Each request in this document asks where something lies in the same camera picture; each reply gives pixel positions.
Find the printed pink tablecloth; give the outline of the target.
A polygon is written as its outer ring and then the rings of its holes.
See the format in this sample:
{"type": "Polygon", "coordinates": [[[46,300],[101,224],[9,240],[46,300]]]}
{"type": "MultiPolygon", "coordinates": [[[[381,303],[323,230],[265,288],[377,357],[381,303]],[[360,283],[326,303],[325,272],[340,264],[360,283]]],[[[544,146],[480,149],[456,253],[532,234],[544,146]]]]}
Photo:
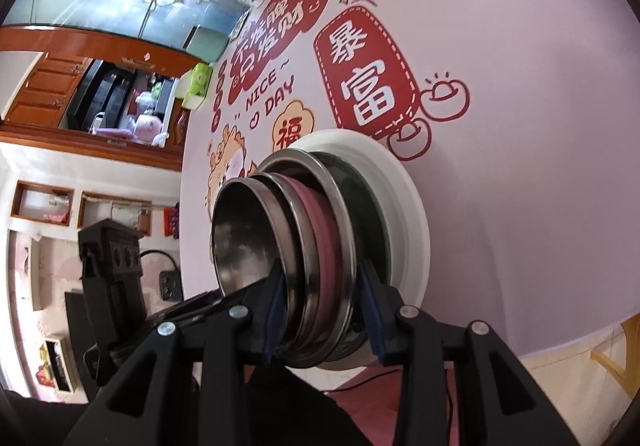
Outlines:
{"type": "Polygon", "coordinates": [[[626,0],[264,0],[218,62],[183,154],[183,289],[216,287],[224,180],[345,127],[420,193],[435,318],[520,355],[639,310],[639,22],[626,0]]]}

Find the pink steel bowl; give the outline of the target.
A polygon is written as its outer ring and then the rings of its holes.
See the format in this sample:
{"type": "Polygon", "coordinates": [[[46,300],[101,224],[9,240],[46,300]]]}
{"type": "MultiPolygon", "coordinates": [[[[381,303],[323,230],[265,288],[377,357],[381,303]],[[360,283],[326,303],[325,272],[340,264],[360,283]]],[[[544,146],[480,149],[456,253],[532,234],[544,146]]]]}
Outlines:
{"type": "Polygon", "coordinates": [[[254,177],[284,203],[302,251],[303,316],[292,352],[296,356],[318,352],[333,331],[340,306],[341,244],[330,203],[296,178],[280,173],[254,177]]]}

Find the green tissue box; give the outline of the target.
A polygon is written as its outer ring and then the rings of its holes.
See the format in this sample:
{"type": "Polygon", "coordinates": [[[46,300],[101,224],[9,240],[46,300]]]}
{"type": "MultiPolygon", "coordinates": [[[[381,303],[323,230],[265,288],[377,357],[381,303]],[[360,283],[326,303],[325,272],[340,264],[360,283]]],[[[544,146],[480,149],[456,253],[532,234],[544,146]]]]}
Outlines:
{"type": "Polygon", "coordinates": [[[189,72],[188,86],[183,93],[182,106],[186,110],[197,110],[207,96],[213,68],[209,64],[198,62],[189,72]]]}

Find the pill blister pack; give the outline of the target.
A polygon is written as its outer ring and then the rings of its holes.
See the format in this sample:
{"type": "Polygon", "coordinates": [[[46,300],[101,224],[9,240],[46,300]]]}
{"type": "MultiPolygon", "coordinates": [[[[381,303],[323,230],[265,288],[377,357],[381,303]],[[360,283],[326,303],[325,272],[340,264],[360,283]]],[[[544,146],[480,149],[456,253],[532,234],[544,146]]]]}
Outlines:
{"type": "Polygon", "coordinates": [[[244,28],[244,25],[249,17],[250,17],[250,10],[246,10],[242,14],[242,16],[239,17],[239,19],[235,23],[234,28],[232,28],[232,31],[229,33],[230,42],[233,42],[235,39],[237,39],[240,36],[244,28]]]}

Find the green round plate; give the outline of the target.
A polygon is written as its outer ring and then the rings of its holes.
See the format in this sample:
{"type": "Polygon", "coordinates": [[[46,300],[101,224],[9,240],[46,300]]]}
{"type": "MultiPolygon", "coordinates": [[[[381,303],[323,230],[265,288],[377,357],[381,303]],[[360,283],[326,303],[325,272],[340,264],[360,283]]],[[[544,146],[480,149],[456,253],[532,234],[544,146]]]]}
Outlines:
{"type": "MultiPolygon", "coordinates": [[[[330,172],[340,189],[352,221],[357,263],[369,261],[382,284],[390,283],[390,244],[385,219],[378,201],[360,172],[346,160],[322,151],[312,151],[330,172]]],[[[367,334],[361,316],[359,297],[352,301],[352,319],[341,342],[329,356],[338,362],[355,353],[366,343],[367,334]]]]}

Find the teal canister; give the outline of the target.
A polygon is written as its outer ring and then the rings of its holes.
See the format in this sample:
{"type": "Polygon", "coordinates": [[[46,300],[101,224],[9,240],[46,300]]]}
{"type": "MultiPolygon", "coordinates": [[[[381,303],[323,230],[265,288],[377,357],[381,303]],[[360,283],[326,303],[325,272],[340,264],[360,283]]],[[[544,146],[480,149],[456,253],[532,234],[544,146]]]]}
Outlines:
{"type": "Polygon", "coordinates": [[[215,63],[224,54],[229,35],[203,25],[194,25],[183,43],[183,50],[206,63],[215,63]]]}

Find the white round plate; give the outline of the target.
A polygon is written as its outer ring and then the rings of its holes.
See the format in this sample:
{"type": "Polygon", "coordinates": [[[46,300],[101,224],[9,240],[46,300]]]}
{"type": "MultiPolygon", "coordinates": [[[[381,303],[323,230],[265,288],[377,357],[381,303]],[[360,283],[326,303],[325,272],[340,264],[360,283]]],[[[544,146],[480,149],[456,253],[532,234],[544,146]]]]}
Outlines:
{"type": "Polygon", "coordinates": [[[431,235],[423,202],[405,167],[381,143],[348,129],[325,129],[293,147],[334,155],[357,169],[375,195],[390,239],[390,284],[419,307],[430,276],[431,235]]]}

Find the red basket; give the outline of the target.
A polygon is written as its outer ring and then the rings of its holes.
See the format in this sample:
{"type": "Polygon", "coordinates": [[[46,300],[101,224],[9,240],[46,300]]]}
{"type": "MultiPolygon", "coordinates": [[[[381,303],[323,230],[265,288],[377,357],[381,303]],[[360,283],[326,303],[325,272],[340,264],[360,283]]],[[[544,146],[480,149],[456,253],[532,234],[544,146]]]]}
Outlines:
{"type": "Polygon", "coordinates": [[[179,209],[178,207],[163,208],[163,231],[166,238],[179,238],[179,209]]]}

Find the small steel bowl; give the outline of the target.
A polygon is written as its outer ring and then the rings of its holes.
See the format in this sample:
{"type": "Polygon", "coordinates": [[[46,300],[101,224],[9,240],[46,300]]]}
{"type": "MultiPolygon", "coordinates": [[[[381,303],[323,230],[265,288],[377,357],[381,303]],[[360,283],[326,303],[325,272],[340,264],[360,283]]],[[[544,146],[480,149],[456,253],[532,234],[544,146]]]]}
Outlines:
{"type": "Polygon", "coordinates": [[[213,209],[212,246],[221,291],[229,295],[265,279],[280,264],[285,306],[294,309],[296,246],[283,207],[255,178],[233,178],[220,189],[213,209]]]}

